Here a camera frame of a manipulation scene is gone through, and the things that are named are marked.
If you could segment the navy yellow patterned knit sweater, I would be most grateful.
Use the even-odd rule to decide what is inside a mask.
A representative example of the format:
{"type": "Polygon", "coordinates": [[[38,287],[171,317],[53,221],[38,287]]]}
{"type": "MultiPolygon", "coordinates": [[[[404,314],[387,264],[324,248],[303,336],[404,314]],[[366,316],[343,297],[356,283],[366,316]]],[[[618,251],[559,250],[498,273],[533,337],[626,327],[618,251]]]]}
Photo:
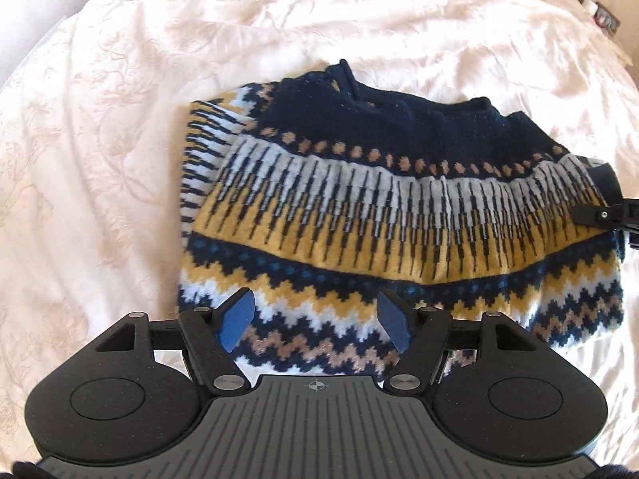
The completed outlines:
{"type": "Polygon", "coordinates": [[[611,166],[484,97],[381,91],[347,63],[251,82],[190,109],[178,304],[253,291],[233,355],[268,372],[384,378],[399,358],[376,319],[385,289],[571,346],[624,318],[624,236],[571,215],[619,200],[611,166]]]}

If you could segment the right photo frame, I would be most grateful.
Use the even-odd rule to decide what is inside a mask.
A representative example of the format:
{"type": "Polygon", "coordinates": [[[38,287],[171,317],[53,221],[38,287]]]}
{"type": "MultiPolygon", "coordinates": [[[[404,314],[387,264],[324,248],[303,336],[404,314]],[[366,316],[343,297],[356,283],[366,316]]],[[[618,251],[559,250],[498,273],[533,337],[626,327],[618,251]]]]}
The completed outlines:
{"type": "Polygon", "coordinates": [[[613,38],[621,26],[619,19],[602,3],[597,3],[597,9],[593,14],[593,20],[603,31],[604,35],[613,38]]]}

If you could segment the white floral bed duvet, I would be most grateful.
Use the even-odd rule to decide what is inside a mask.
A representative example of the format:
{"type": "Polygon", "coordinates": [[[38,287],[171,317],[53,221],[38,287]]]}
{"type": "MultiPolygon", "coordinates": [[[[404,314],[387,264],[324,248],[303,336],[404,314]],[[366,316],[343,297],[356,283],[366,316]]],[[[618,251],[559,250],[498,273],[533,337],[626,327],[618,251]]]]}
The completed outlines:
{"type": "Polygon", "coordinates": [[[131,310],[175,312],[187,110],[346,59],[440,103],[485,96],[638,193],[638,92],[575,0],[90,0],[1,90],[1,464],[24,404],[131,310]]]}

